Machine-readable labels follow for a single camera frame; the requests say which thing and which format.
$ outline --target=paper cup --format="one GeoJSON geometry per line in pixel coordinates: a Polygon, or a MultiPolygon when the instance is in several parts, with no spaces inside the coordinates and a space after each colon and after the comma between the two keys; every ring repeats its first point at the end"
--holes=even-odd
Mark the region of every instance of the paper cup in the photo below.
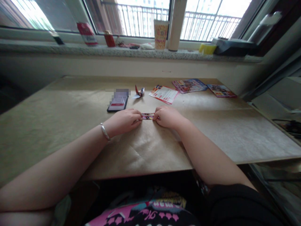
{"type": "Polygon", "coordinates": [[[155,49],[164,50],[167,38],[169,21],[154,20],[155,29],[155,49]]]}

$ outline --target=granite window sill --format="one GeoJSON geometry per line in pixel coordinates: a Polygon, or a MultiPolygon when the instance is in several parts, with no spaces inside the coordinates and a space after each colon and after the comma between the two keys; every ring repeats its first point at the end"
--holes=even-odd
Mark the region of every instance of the granite window sill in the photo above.
{"type": "Polygon", "coordinates": [[[88,47],[84,44],[65,44],[57,45],[54,42],[40,41],[19,41],[19,40],[0,40],[1,52],[15,53],[45,53],[59,55],[79,55],[79,56],[104,56],[104,57],[139,57],[157,58],[172,60],[194,60],[194,61],[222,61],[222,62],[245,62],[260,63],[263,58],[256,56],[228,57],[216,55],[201,55],[198,51],[178,50],[171,52],[155,50],[133,50],[128,48],[113,47],[104,45],[88,47]]]}

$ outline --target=black sleeve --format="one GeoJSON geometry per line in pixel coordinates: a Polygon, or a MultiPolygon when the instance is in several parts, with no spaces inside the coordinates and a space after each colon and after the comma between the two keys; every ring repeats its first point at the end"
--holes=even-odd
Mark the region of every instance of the black sleeve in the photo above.
{"type": "Polygon", "coordinates": [[[208,202],[212,225],[283,226],[261,195],[245,185],[215,186],[208,195],[208,202]]]}

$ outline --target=bangle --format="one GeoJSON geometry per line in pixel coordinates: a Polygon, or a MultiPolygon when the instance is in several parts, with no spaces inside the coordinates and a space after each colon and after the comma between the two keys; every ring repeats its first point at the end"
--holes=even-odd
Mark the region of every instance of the bangle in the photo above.
{"type": "Polygon", "coordinates": [[[106,132],[106,129],[104,128],[103,123],[101,123],[100,125],[101,125],[101,130],[103,131],[104,136],[106,137],[106,139],[108,141],[110,141],[111,139],[110,139],[108,133],[106,132]]]}

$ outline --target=smartphone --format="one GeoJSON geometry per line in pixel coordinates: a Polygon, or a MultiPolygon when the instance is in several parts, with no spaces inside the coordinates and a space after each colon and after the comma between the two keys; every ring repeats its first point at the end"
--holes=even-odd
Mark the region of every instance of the smartphone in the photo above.
{"type": "Polygon", "coordinates": [[[117,89],[114,92],[114,97],[107,109],[107,112],[118,112],[126,108],[128,102],[129,92],[124,89],[117,89]]]}

